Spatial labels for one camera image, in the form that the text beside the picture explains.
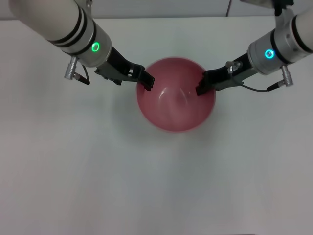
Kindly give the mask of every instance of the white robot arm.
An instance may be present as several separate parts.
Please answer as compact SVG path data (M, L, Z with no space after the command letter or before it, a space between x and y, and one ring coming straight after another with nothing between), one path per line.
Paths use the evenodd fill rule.
M75 73L76 63L97 67L96 73L121 85L141 83L150 90L154 78L112 47L109 36L91 16L92 0L10 0L15 17L71 56L65 78L89 81Z

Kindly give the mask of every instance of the red bowl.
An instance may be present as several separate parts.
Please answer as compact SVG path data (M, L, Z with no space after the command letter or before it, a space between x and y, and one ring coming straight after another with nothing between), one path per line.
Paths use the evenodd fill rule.
M156 127L174 133L200 126L215 104L215 90L197 96L196 86L205 71L199 64L169 57L151 64L146 71L156 80L151 91L137 85L137 101L144 117Z

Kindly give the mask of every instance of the metal connector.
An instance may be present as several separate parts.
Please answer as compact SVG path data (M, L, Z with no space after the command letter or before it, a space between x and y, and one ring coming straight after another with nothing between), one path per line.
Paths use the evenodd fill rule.
M70 60L70 63L67 66L67 70L65 72L64 78L68 80L73 80L75 76L75 70L76 70L76 64L77 64L78 58L73 56Z
M286 85L286 87L290 87L293 85L293 80L292 80L292 76L288 70L287 66L282 66L282 72L283 72L283 79L284 79L284 84Z

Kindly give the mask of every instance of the black stripe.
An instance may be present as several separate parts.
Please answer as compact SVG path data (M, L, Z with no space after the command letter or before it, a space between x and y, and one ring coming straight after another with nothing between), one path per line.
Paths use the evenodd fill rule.
M59 48L70 47L71 45L74 45L75 43L78 42L78 40L80 40L82 38L82 36L84 35L84 33L86 31L87 22L88 22L86 12L83 9L82 9L82 11L84 13L84 24L83 24L82 30L79 32L79 34L72 41L70 41L69 43L66 43L64 45L56 45L57 47L59 47Z
M82 11L80 10L80 7L78 5L77 5L77 7L78 7L79 15L78 15L78 20L77 20L77 23L76 23L74 29L64 38L61 38L61 39L55 40L55 41L48 40L48 42L51 42L52 44L65 43L67 40L71 39L71 37L73 37L75 35L75 33L77 33L79 26L80 26L80 23L82 21Z
M272 44L273 50L275 51L275 54L277 55L278 59L280 59L284 64L292 64L290 61L286 60L283 55L279 52L276 42L275 42L275 29L270 34L270 43Z
M300 35L299 35L299 33L298 33L298 29L297 29L297 25L296 25L296 18L297 18L297 16L295 16L294 18L293 18L293 20L292 20L292 23L291 23L291 26L292 26L292 32L293 32L293 34L294 34L294 38L295 38L295 40L297 41L297 43L299 44L299 46L303 49L303 50L305 50L306 52L308 52L308 53L313 53L313 50L311 50L310 48L308 48L305 44L304 44L304 42L302 41L302 39L301 39L301 37L300 37Z
M92 44L94 43L94 40L96 39L96 36L97 36L97 25L96 25L96 23L94 21L92 21L92 22L93 22L93 35L92 35L91 40L87 44L87 46L85 46L84 49L82 49L82 50L80 50L78 52L69 53L69 55L77 56L77 55L83 54L85 51L87 51L92 46Z

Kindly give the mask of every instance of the blue led light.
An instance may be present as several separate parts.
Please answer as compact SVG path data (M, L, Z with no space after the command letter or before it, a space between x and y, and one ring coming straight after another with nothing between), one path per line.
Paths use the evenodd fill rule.
M268 49L265 52L265 57L268 59L272 59L275 56L275 52L272 49Z

